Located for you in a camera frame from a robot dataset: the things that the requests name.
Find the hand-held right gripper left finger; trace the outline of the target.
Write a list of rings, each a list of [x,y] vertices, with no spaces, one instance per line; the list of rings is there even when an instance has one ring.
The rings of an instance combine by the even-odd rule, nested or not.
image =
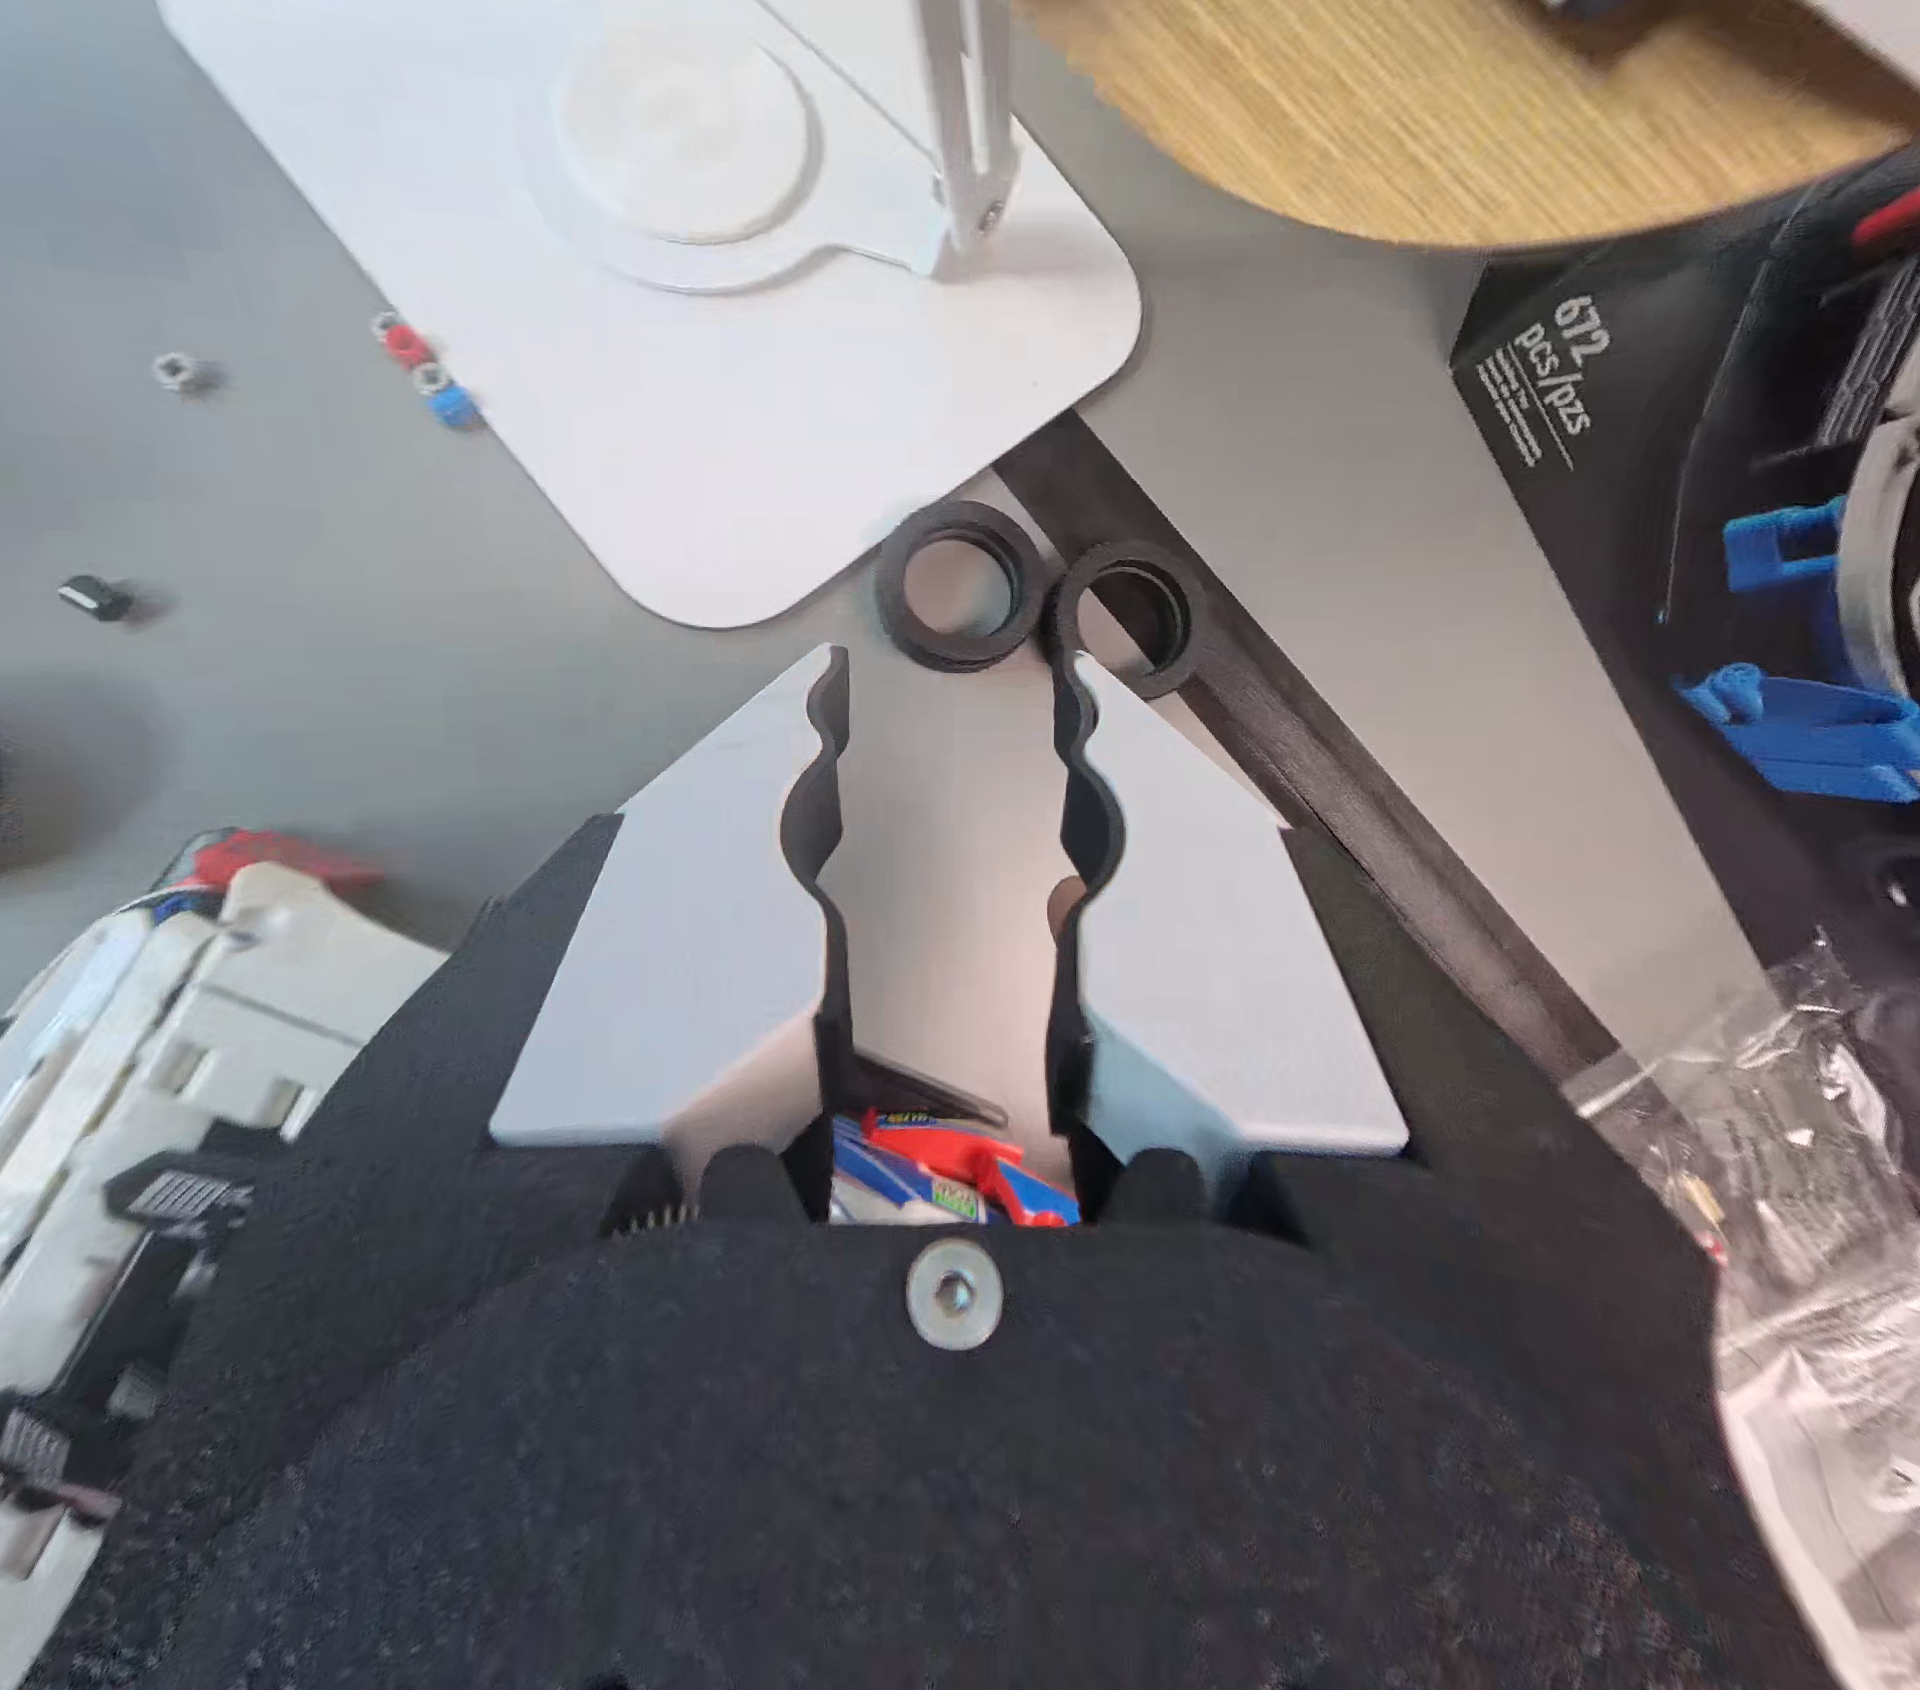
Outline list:
[[[845,647],[813,647],[650,779],[490,1113],[501,1149],[782,1155],[852,1061],[844,841]]]

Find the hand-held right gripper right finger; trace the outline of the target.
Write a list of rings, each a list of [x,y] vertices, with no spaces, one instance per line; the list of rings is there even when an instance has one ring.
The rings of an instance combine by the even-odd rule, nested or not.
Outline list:
[[[1409,1131],[1282,825],[1087,652],[1053,668],[1047,1110],[1113,1163],[1396,1161]]]

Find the black rubber toy tyre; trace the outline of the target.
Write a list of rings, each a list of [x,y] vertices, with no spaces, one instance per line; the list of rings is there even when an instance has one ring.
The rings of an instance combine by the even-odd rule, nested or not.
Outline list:
[[[1087,652],[1079,610],[1087,603],[1133,647],[1121,680],[1140,702],[1186,689],[1208,647],[1208,597],[1197,569],[1151,542],[1108,542],[1079,553],[1053,583],[1042,606],[1042,645],[1053,668],[1073,668]]]
[[[908,569],[934,544],[967,544],[986,555],[1005,589],[992,629],[934,629],[908,599]],[[877,617],[883,635],[915,668],[986,673],[1005,663],[1042,617],[1049,571],[1021,525],[986,501],[934,501],[902,521],[877,553]]]

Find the toy brick race car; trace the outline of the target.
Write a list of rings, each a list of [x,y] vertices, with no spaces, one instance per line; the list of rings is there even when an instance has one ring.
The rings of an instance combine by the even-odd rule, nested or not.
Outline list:
[[[2,1687],[134,1687],[338,1412],[681,1207],[641,1143],[487,1133],[622,822],[453,956],[256,857],[95,924],[2,1016]]]

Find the clear plastic bag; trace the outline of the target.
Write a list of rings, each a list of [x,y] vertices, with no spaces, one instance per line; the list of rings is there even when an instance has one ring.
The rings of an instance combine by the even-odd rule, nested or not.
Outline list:
[[[1915,1131],[1867,1073],[1915,985],[1819,933],[1565,1105],[1716,1262],[1716,1413],[1839,1687],[1915,1687]]]

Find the black toy set box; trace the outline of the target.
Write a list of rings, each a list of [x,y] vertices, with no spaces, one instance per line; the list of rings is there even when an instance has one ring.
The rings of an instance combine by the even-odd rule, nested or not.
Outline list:
[[[1745,941],[1915,983],[1915,145],[1493,262],[1449,378]]]

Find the white book stand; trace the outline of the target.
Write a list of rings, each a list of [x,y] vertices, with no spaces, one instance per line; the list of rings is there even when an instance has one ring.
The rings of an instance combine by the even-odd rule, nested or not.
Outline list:
[[[948,242],[944,3],[925,49],[912,0],[156,0],[612,583],[699,629],[797,606],[1138,351],[1039,140]],[[1625,236],[1915,131],[1801,0],[1013,3],[1208,185],[1402,246]]]

